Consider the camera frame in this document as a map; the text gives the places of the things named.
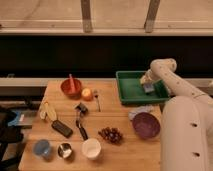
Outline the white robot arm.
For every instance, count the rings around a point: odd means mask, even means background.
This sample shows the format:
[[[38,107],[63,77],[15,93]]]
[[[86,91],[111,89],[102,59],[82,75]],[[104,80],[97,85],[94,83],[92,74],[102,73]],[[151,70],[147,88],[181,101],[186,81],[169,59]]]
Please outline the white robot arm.
[[[213,98],[175,74],[172,58],[155,59],[141,83],[162,80],[174,97],[161,119],[161,171],[213,171]]]

